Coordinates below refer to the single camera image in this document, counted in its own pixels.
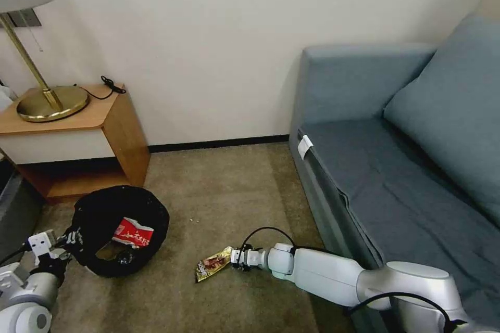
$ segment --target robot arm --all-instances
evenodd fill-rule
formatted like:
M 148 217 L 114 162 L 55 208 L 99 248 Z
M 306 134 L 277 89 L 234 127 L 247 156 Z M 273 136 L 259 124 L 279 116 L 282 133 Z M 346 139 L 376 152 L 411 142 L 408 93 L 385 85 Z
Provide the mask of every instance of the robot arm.
M 31 236 L 29 247 L 38 266 L 31 272 L 20 263 L 0 267 L 0 331 L 47 333 L 58 288 L 70 255 L 57 249 L 52 230 Z
M 407 333 L 500 332 L 481 327 L 465 313 L 453 277 L 446 271 L 406 262 L 389 262 L 374 271 L 355 260 L 331 253 L 276 244 L 270 250 L 239 250 L 231 253 L 236 266 L 270 270 L 274 277 L 293 282 L 333 303 L 353 307 L 385 293 L 409 293 L 439 305 L 454 324 L 435 306 L 415 297 L 384 297 L 368 304 L 376 310 L 393 308 Z

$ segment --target sofa seat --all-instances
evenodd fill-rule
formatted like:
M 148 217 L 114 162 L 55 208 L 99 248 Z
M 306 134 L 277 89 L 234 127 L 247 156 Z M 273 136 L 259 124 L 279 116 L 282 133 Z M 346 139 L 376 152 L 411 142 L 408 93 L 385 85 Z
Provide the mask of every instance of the sofa seat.
M 316 178 L 338 191 L 377 263 L 447 270 L 467 313 L 500 326 L 500 231 L 415 143 L 382 118 L 299 132 L 313 143 Z

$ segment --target floor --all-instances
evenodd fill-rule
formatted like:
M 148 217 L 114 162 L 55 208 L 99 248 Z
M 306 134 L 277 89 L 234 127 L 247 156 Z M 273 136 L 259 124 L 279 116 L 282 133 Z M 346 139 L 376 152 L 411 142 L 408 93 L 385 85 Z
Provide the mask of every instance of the floor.
M 200 284 L 196 263 L 260 226 L 322 246 L 287 144 L 156 153 L 145 188 L 170 213 L 167 239 L 140 272 L 104 279 L 73 261 L 52 332 L 352 332 L 340 307 L 270 273 L 229 267 Z M 38 230 L 61 233 L 72 206 L 46 207 Z M 285 241 L 260 232 L 251 243 Z

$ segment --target sofa armrest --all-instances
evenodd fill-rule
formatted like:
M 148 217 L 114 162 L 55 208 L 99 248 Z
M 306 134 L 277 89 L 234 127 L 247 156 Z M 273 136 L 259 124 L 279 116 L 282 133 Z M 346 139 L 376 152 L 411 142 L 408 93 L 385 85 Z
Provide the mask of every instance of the sofa armrest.
M 424 43 L 337 45 L 302 54 L 292 137 L 303 123 L 379 116 L 434 55 Z

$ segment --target red snack bag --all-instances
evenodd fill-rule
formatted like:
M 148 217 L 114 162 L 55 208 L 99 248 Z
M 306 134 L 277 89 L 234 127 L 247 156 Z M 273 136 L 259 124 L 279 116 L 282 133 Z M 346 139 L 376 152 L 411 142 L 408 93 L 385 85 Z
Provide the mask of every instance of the red snack bag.
M 125 245 L 132 245 L 133 248 L 145 247 L 149 245 L 153 231 L 154 229 L 142 226 L 134 219 L 124 217 L 115 230 L 113 240 Z

